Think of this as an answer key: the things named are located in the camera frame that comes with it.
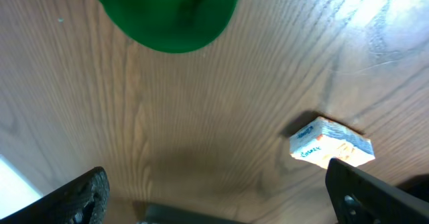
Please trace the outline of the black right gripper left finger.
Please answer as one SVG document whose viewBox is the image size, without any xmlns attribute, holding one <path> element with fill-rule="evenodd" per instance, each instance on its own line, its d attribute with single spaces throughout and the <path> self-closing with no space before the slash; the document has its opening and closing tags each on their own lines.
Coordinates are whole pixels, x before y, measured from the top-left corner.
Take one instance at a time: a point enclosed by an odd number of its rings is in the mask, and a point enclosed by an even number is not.
<svg viewBox="0 0 429 224">
<path fill-rule="evenodd" d="M 98 224 L 105 218 L 110 187 L 97 166 L 29 206 L 3 218 L 1 224 Z"/>
</svg>

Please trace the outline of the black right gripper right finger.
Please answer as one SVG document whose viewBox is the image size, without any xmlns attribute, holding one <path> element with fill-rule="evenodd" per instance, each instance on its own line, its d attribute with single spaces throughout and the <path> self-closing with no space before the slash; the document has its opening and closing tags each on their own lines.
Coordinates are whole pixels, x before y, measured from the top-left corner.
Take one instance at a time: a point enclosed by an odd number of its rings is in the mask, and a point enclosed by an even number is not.
<svg viewBox="0 0 429 224">
<path fill-rule="evenodd" d="M 333 158 L 326 171 L 325 184 L 339 223 L 428 222 L 427 174 L 392 186 Z"/>
</svg>

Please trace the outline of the orange tissue pack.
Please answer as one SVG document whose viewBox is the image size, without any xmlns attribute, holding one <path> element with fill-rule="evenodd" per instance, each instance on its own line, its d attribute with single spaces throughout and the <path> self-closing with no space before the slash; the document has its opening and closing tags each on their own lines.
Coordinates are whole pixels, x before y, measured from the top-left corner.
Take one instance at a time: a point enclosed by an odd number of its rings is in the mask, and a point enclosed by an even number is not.
<svg viewBox="0 0 429 224">
<path fill-rule="evenodd" d="M 290 155 L 324 169 L 332 158 L 354 167 L 375 159 L 370 139 L 324 117 L 317 117 L 290 137 Z"/>
</svg>

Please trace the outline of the green lid jar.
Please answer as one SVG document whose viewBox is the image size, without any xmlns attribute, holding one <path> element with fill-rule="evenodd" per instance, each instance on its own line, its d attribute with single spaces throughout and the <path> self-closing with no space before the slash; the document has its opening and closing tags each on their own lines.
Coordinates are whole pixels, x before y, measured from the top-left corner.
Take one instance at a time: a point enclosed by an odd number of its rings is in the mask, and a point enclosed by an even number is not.
<svg viewBox="0 0 429 224">
<path fill-rule="evenodd" d="M 99 0 L 112 22 L 143 46 L 187 53 L 216 40 L 238 0 Z"/>
</svg>

